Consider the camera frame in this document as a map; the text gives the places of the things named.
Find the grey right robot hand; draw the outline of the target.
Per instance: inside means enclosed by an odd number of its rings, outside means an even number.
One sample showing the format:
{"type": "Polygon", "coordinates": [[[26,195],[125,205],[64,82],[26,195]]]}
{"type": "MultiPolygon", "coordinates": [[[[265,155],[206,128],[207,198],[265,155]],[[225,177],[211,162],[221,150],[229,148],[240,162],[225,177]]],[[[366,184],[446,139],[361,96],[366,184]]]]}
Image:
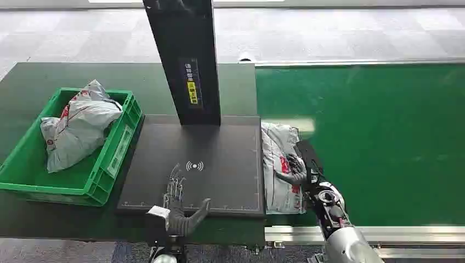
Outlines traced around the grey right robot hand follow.
{"type": "Polygon", "coordinates": [[[283,157],[281,171],[274,171],[276,177],[291,185],[323,182],[326,179],[324,171],[310,142],[299,141],[293,148],[295,153],[288,153],[283,157]]]}

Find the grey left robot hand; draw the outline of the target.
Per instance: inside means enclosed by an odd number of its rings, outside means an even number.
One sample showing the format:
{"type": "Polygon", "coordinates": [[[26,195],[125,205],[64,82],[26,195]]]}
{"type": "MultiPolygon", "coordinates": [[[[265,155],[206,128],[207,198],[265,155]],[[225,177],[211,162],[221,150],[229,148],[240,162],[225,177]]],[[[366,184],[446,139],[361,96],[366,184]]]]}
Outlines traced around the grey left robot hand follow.
{"type": "Polygon", "coordinates": [[[180,164],[177,163],[168,177],[167,189],[163,195],[163,207],[169,209],[168,233],[186,237],[192,234],[208,215],[211,199],[204,199],[197,211],[191,216],[186,216],[183,206],[184,181],[180,164]]]}

